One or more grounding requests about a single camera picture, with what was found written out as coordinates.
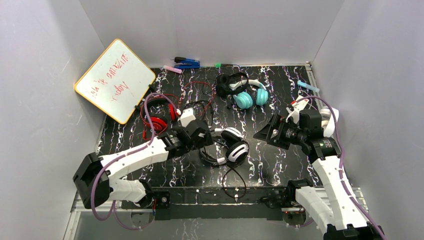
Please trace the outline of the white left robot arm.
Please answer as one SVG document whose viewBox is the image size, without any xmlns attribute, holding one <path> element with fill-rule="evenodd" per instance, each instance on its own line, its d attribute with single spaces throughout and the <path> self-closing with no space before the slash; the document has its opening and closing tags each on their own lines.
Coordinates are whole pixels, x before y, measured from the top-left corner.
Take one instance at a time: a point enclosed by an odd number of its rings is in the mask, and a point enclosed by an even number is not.
<svg viewBox="0 0 424 240">
<path fill-rule="evenodd" d="M 86 209 L 96 208 L 106 201 L 140 204 L 151 193 L 148 184 L 140 180 L 124 180 L 123 176 L 212 143 L 208 124 L 195 119 L 186 126 L 171 128 L 148 142 L 118 153 L 102 156 L 89 153 L 72 180 Z"/>
</svg>

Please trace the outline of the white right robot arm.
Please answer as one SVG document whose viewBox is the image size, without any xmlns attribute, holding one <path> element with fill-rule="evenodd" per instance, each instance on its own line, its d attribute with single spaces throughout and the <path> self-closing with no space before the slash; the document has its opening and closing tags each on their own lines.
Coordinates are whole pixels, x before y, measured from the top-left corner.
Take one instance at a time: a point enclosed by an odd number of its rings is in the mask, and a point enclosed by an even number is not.
<svg viewBox="0 0 424 240">
<path fill-rule="evenodd" d="M 344 168 L 342 151 L 336 140 L 324 135 L 322 116 L 314 109 L 301 110 L 298 122 L 292 117 L 274 114 L 253 136 L 268 145 L 288 149 L 299 146 L 318 174 L 328 201 L 306 180 L 290 180 L 285 190 L 276 195 L 282 205 L 296 202 L 310 215 L 325 240 L 383 240 L 382 228 L 373 223 L 357 201 Z"/>
</svg>

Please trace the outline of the black and white headphones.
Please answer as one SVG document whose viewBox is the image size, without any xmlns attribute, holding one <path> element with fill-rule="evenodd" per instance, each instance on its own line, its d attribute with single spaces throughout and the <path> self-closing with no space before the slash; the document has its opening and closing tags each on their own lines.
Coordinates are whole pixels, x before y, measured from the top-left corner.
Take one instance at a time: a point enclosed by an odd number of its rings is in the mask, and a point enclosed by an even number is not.
<svg viewBox="0 0 424 240">
<path fill-rule="evenodd" d="M 198 151 L 199 157 L 212 167 L 227 166 L 227 171 L 223 174 L 221 180 L 222 190 L 228 197 L 239 200 L 247 194 L 247 184 L 241 174 L 236 170 L 236 167 L 241 165 L 249 155 L 250 145 L 244 139 L 242 133 L 234 127 L 212 128 L 209 131 L 212 135 L 212 142 L 225 148 L 226 152 L 221 157 L 213 157 L 203 147 Z M 228 174 L 231 172 L 235 173 L 243 184 L 243 192 L 241 194 L 230 194 L 227 191 L 225 182 Z"/>
</svg>

